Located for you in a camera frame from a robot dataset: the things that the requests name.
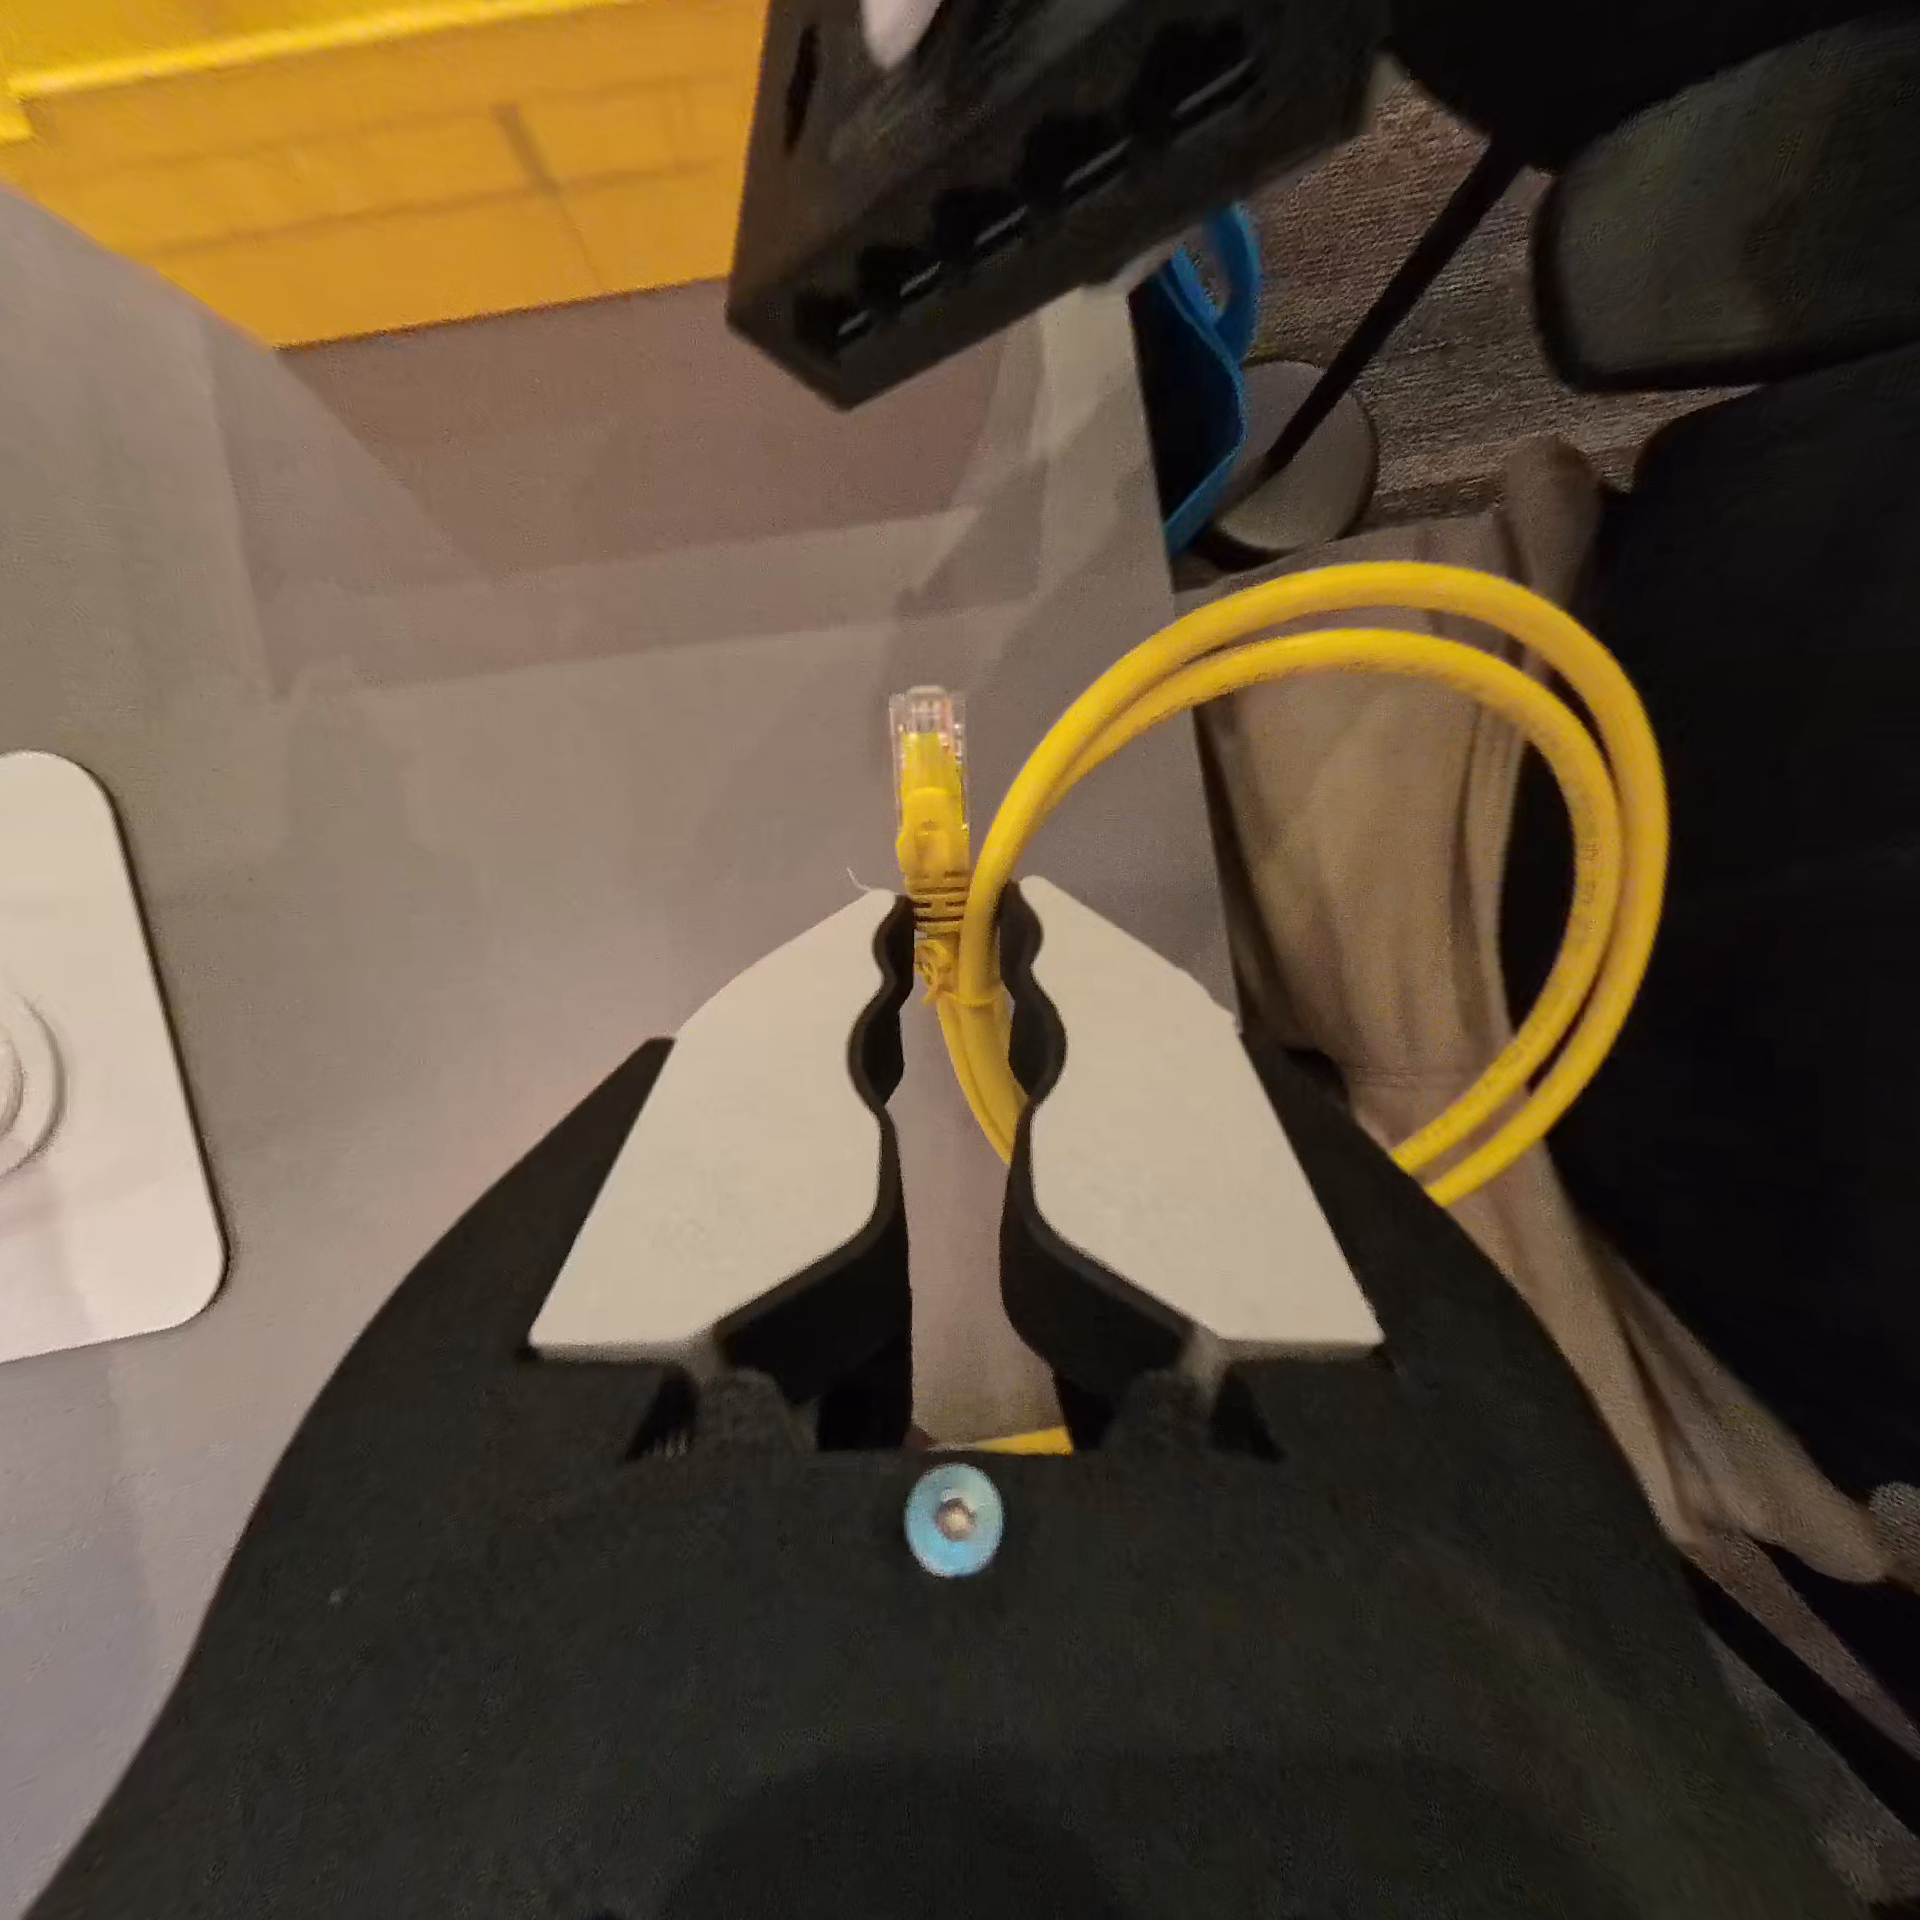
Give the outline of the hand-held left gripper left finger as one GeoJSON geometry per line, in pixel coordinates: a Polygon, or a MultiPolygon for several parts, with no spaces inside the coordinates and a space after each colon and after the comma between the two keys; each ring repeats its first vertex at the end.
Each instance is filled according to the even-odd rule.
{"type": "Polygon", "coordinates": [[[896,1132],[912,908],[861,893],[709,993],[646,1093],[529,1345],[764,1374],[818,1448],[895,1448],[912,1408],[896,1132]]]}

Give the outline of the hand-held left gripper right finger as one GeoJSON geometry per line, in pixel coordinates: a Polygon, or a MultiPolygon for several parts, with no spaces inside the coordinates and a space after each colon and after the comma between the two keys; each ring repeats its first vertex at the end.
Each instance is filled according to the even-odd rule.
{"type": "Polygon", "coordinates": [[[999,1303],[1080,1445],[1192,1426],[1215,1453],[1325,1453],[1384,1329],[1364,1239],[1206,985],[1046,879],[999,909],[1022,1093],[999,1303]]]}

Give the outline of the black ethernet switch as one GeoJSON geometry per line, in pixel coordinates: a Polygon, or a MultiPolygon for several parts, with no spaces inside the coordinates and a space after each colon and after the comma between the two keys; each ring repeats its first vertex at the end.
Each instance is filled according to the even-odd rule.
{"type": "Polygon", "coordinates": [[[727,320],[848,410],[1347,144],[1388,2],[772,2],[727,320]]]}

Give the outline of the person's beige trouser leg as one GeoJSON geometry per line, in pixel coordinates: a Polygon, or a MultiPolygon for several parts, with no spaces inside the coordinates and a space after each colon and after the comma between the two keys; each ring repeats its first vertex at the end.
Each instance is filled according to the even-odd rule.
{"type": "MultiPolygon", "coordinates": [[[[1535,439],[1480,513],[1337,542],[1318,563],[1480,566],[1576,613],[1613,502],[1576,449],[1535,439]]],[[[1237,692],[1199,730],[1239,1002],[1320,1054],[1397,1145],[1492,1064],[1550,968],[1567,893],[1550,777],[1469,697],[1388,676],[1237,692]]],[[[1914,1600],[1916,1483],[1833,1481],[1581,1207],[1557,1133],[1465,1200],[1462,1225],[1546,1322],[1658,1518],[1707,1568],[1770,1557],[1822,1602],[1914,1600]]]]}

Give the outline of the yellow plastic bin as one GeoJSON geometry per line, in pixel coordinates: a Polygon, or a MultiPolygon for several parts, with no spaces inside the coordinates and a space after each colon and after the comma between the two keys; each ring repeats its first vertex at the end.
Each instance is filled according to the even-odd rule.
{"type": "Polygon", "coordinates": [[[274,345],[729,271],[765,2],[2,2],[2,197],[274,345]]]}

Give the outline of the round grey base with pole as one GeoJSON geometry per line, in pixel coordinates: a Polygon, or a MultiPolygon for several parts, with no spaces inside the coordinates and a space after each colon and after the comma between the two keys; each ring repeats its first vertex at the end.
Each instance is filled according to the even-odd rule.
{"type": "Polygon", "coordinates": [[[1246,371],[1246,447],[1189,542],[1199,560],[1243,572],[1344,539],[1362,521],[1376,484],[1376,427],[1356,384],[1522,168],[1516,145],[1488,141],[1328,369],[1266,358],[1246,371]]]}

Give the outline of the black office chair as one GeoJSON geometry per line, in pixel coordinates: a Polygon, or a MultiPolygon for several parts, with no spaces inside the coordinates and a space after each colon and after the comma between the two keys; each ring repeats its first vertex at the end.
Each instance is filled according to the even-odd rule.
{"type": "Polygon", "coordinates": [[[1848,1493],[1916,1481],[1916,2],[1653,2],[1567,155],[1542,345],[1737,385],[1644,442],[1581,619],[1666,774],[1658,945],[1555,1160],[1848,1493]]]}

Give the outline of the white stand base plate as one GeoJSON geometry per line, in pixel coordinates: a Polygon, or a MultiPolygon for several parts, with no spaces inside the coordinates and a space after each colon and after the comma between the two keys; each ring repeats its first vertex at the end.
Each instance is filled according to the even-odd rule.
{"type": "Polygon", "coordinates": [[[74,759],[2,755],[2,1362],[171,1331],[224,1274],[114,806],[74,759]]]}

